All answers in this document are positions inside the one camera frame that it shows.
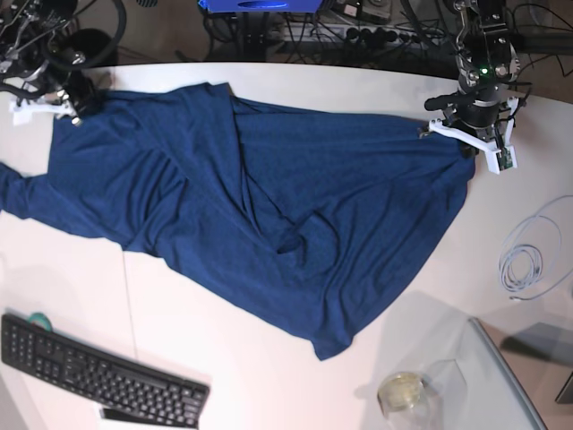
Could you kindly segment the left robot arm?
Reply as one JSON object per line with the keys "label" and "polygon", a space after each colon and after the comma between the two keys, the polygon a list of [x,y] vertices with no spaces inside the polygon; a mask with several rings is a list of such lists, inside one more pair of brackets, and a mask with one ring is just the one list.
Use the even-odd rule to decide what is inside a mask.
{"label": "left robot arm", "polygon": [[456,92],[427,99],[424,108],[440,111],[442,119],[430,132],[452,137],[473,153],[482,152],[494,172],[517,165],[509,139],[519,99],[502,97],[520,69],[503,1],[440,1],[457,16],[457,34],[450,38],[458,68]]}

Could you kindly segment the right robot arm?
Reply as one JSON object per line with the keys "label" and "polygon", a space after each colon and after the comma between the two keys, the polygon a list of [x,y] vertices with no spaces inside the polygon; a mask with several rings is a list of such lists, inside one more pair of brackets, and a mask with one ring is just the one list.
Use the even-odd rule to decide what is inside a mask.
{"label": "right robot arm", "polygon": [[81,71],[55,67],[42,51],[82,65],[112,40],[102,30],[81,28],[77,6],[76,1],[1,3],[1,91],[12,95],[9,111],[16,124],[40,112],[78,124],[98,110],[94,81]]}

